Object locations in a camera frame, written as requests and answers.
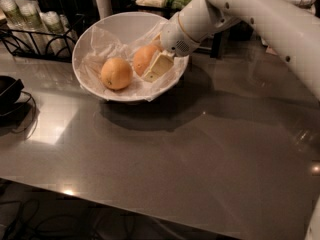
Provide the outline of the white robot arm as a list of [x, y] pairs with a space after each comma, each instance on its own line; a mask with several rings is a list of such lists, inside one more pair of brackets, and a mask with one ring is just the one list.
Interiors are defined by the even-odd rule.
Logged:
[[211, 34], [244, 21], [320, 99], [320, 20], [283, 0], [192, 0], [163, 23], [155, 40], [187, 56]]

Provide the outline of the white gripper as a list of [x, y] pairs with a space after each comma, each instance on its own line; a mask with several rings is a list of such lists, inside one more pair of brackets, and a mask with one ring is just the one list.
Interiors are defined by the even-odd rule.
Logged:
[[239, 19], [227, 15], [207, 0], [192, 0], [175, 13], [151, 41], [159, 49], [144, 72], [142, 79], [152, 83], [174, 65], [174, 53], [184, 57], [193, 53], [210, 35], [223, 32], [238, 24]]

